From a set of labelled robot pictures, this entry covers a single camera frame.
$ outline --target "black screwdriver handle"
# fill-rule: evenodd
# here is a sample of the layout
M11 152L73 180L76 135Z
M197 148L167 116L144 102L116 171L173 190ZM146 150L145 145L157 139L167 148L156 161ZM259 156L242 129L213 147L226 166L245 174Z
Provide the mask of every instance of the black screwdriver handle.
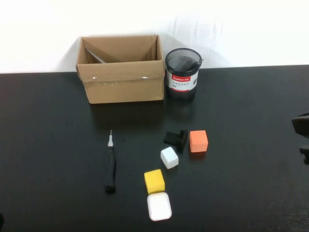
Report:
M106 162L106 180L105 180L105 191L115 191L115 168L116 168L116 157L113 146L108 147L107 162Z
M3 218L3 214L0 213L0 231L2 230L3 225L4 225L4 218Z

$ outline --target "white wall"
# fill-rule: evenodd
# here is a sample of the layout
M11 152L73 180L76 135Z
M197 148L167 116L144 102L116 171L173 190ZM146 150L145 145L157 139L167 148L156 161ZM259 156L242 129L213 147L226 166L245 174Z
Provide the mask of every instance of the white wall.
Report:
M196 49L203 68L309 64L306 2L0 1L0 73L75 71L80 36L127 33Z

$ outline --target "white cube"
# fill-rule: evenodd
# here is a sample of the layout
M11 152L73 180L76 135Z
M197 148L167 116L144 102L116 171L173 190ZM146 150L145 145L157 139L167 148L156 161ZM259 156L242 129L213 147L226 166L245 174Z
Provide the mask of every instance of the white cube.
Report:
M171 146L161 151L161 159L167 169L173 168L179 163L178 156Z

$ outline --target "orange foam block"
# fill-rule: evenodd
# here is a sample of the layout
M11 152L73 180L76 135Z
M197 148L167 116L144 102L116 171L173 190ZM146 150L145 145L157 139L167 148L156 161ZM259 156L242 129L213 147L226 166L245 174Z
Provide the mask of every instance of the orange foam block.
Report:
M190 131L191 152L205 152L208 147L208 139L205 130Z

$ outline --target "yellow cube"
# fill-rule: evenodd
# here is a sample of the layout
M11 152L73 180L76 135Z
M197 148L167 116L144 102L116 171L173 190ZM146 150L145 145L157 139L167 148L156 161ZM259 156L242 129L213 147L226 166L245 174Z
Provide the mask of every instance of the yellow cube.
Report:
M144 173L145 183L148 194L155 192L163 192L165 190L165 183L160 169Z

